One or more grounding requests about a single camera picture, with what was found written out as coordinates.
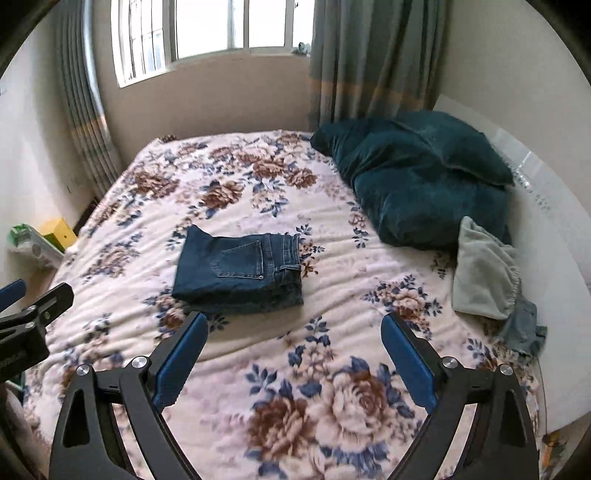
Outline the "blue denim jeans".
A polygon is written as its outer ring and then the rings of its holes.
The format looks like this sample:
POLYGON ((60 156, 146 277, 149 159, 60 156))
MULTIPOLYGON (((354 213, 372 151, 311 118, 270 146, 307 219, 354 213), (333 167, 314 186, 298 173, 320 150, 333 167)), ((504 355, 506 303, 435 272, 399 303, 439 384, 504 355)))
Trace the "blue denim jeans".
POLYGON ((171 296, 204 313, 259 314, 304 304, 300 237, 211 236, 195 225, 177 263, 171 296))

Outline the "white green bedside item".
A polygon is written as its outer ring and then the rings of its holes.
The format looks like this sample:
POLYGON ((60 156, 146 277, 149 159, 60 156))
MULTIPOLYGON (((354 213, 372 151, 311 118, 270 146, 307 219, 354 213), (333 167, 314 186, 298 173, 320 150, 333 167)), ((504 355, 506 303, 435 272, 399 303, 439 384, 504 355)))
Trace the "white green bedside item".
POLYGON ((8 248, 15 254, 35 261, 40 268, 57 269, 64 254, 28 224, 13 226, 8 235, 8 248))

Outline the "dark grey cloth piece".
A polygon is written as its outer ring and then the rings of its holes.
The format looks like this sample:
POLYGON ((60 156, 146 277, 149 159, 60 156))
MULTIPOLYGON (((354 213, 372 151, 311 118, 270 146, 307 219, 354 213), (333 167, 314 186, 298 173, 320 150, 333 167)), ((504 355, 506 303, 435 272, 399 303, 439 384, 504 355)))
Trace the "dark grey cloth piece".
POLYGON ((547 327, 538 324, 537 306, 519 293, 513 312, 495 340, 520 355, 536 358, 545 346, 547 334, 547 327))

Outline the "yellow box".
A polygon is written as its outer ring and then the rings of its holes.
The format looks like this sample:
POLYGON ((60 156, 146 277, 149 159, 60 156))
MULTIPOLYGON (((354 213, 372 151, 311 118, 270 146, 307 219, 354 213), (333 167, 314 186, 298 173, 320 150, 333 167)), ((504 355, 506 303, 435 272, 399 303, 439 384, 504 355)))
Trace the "yellow box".
POLYGON ((39 233, 62 253, 77 241, 76 234, 63 218, 45 222, 39 228, 39 233))

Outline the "left striped curtain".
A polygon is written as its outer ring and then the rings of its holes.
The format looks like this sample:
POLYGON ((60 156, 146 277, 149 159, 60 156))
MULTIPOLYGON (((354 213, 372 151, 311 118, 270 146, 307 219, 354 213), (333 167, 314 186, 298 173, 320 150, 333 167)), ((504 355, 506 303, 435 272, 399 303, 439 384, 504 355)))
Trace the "left striped curtain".
POLYGON ((98 86, 92 39, 92 3, 57 5, 57 64, 72 139, 94 194, 103 197, 123 171, 98 86))

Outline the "floral fleece blanket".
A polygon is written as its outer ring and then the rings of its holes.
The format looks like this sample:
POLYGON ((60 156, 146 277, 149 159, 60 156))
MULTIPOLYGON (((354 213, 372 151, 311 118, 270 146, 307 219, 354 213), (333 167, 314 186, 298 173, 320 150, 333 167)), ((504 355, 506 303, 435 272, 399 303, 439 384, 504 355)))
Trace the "floral fleece blanket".
POLYGON ((385 244, 301 133, 156 140, 65 253, 74 302, 27 372, 27 419, 50 444, 79 365, 123 367, 204 309, 204 351, 163 413, 202 477, 385 479, 426 417, 381 342, 388 314, 468 368, 511 366, 539 415, 532 363, 453 310, 453 269, 385 244))

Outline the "white headboard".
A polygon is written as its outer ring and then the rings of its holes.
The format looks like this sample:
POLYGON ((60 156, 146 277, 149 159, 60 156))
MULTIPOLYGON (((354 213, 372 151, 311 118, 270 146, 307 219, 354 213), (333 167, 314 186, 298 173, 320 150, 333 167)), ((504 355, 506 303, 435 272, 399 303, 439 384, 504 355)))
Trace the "white headboard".
POLYGON ((484 133, 513 171, 509 230, 523 292, 548 328, 538 357, 543 425, 559 430, 590 410, 590 217, 562 179, 509 132, 445 95, 436 108, 484 133))

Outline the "dark teal pillow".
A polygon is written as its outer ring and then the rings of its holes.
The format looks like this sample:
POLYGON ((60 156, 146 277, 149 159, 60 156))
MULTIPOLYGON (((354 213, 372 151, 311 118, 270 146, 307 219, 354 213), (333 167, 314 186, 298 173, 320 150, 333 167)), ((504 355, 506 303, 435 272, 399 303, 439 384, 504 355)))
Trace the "dark teal pillow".
POLYGON ((332 158, 380 239, 396 247, 452 250, 471 217, 495 237, 509 237, 509 190, 449 169, 425 140, 394 120, 325 124, 311 147, 332 158))
POLYGON ((461 170, 495 186, 512 186, 513 174, 488 138, 466 122, 441 111, 403 112, 394 120, 425 140, 449 169, 461 170))

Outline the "right teal curtain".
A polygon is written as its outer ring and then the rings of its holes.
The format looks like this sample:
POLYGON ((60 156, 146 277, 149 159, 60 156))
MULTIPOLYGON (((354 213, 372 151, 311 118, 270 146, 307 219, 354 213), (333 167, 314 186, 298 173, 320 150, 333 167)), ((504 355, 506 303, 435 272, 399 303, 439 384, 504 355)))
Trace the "right teal curtain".
POLYGON ((315 2, 311 130, 428 107, 450 7, 438 0, 315 2))

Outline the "window with white frame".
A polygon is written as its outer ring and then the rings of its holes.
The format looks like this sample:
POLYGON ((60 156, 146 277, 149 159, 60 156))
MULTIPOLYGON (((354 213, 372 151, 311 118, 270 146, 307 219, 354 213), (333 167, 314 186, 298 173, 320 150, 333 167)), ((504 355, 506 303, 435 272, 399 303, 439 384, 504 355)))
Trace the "window with white frame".
POLYGON ((313 1, 113 1, 115 75, 125 87, 197 57, 308 56, 313 1))

